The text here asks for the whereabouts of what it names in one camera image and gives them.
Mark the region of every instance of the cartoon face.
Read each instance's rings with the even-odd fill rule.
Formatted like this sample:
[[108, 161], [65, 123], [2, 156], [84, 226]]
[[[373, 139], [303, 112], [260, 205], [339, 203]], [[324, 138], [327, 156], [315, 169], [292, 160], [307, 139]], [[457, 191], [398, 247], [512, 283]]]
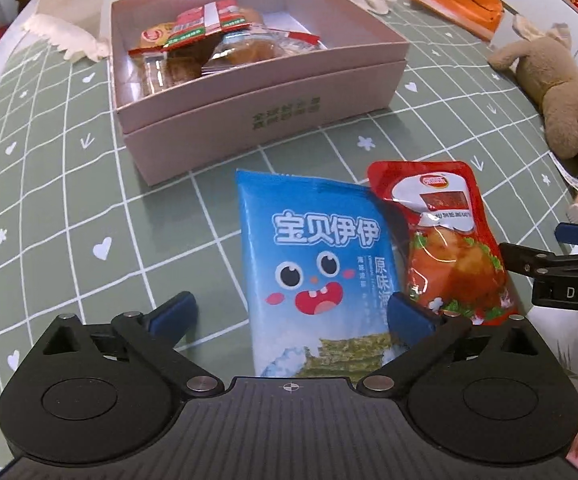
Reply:
[[[315, 268], [317, 274], [312, 273], [310, 276], [305, 275], [304, 270], [295, 262], [282, 262], [275, 268], [275, 282], [284, 290], [294, 291], [300, 289], [305, 281], [309, 286], [320, 285], [322, 281], [324, 286], [313, 290], [301, 290], [295, 295], [295, 306], [303, 314], [322, 314], [340, 304], [343, 298], [343, 288], [337, 281], [332, 281], [340, 274], [340, 260], [338, 256], [331, 251], [321, 251], [316, 256]], [[351, 279], [355, 275], [354, 269], [342, 271], [341, 276]], [[281, 304], [286, 298], [283, 292], [274, 292], [270, 294], [266, 301], [268, 304]]]

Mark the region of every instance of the red snack package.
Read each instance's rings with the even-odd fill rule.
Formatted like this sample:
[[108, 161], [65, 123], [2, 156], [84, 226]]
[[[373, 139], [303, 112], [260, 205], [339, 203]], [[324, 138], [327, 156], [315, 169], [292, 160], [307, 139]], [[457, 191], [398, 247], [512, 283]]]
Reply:
[[396, 202], [409, 226], [407, 289], [422, 307], [474, 324], [516, 312], [474, 173], [464, 162], [375, 162], [369, 183]]
[[217, 32], [230, 32], [248, 27], [236, 0], [220, 0], [189, 9], [178, 16], [164, 50], [195, 43]]

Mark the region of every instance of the open box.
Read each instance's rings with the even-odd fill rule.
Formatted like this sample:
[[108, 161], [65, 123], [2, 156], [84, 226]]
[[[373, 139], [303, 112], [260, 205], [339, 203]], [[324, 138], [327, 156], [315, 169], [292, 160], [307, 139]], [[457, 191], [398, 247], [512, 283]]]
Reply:
[[350, 0], [236, 0], [284, 16], [325, 50], [240, 66], [135, 100], [127, 51], [141, 31], [215, 0], [118, 0], [111, 7], [114, 106], [149, 185], [257, 144], [386, 107], [408, 44]]

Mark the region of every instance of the plush toy leg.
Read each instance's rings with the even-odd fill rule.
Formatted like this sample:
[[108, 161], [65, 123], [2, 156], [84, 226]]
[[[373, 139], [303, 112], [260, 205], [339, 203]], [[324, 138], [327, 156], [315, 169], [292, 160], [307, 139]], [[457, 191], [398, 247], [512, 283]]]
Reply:
[[544, 138], [558, 157], [578, 154], [578, 84], [555, 86], [543, 99]]
[[505, 70], [509, 68], [516, 59], [529, 54], [530, 44], [526, 40], [509, 43], [487, 57], [487, 63], [493, 70]]

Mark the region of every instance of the red packaged chicken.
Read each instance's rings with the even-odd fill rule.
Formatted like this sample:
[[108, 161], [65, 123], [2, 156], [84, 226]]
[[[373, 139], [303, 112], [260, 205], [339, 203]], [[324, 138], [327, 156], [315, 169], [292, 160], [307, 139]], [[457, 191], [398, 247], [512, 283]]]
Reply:
[[407, 219], [407, 289], [416, 303], [459, 312], [474, 324], [499, 324], [516, 312], [467, 164], [375, 162], [367, 173], [373, 192], [397, 203]]

